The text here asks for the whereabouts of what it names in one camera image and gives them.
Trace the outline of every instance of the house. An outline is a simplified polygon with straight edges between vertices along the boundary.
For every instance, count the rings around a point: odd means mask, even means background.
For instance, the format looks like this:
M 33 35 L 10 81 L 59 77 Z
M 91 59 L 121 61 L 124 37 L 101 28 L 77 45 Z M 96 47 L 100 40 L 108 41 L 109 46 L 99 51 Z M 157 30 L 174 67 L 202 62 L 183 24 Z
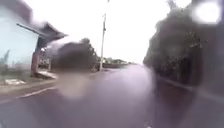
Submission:
M 33 27 L 31 14 L 32 10 L 20 0 L 0 0 L 0 59 L 7 54 L 8 67 L 20 64 L 30 70 L 33 53 L 61 36 L 50 24 L 42 29 Z

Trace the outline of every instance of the road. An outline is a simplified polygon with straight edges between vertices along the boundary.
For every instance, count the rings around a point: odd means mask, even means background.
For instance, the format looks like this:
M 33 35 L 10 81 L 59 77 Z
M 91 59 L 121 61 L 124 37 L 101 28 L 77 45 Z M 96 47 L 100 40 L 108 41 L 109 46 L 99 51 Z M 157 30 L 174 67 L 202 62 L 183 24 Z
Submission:
M 0 128 L 219 128 L 223 119 L 220 103 L 157 81 L 143 66 L 71 78 L 1 103 Z

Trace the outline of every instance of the tree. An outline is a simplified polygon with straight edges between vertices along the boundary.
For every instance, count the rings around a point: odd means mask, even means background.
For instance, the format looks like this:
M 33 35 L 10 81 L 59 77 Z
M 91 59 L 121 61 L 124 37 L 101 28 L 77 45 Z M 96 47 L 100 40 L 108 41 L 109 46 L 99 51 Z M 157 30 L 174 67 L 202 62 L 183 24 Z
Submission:
M 173 9 L 157 24 L 144 64 L 168 79 L 195 84 L 200 77 L 202 41 L 189 9 Z
M 70 42 L 60 48 L 52 60 L 52 68 L 91 70 L 97 63 L 97 54 L 89 39 L 84 38 L 81 42 Z
M 9 53 L 10 53 L 10 50 L 7 50 L 4 56 L 0 58 L 0 73 L 5 73 L 8 69 Z

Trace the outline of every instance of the sky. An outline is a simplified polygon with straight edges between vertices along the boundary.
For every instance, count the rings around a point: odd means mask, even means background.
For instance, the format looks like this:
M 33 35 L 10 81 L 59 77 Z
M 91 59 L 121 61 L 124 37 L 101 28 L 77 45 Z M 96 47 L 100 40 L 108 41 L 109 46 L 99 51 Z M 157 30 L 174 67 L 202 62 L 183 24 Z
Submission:
M 175 0 L 185 6 L 189 0 Z M 33 21 L 51 23 L 75 40 L 88 37 L 101 53 L 103 14 L 107 13 L 104 56 L 142 63 L 155 25 L 169 13 L 166 0 L 25 0 Z

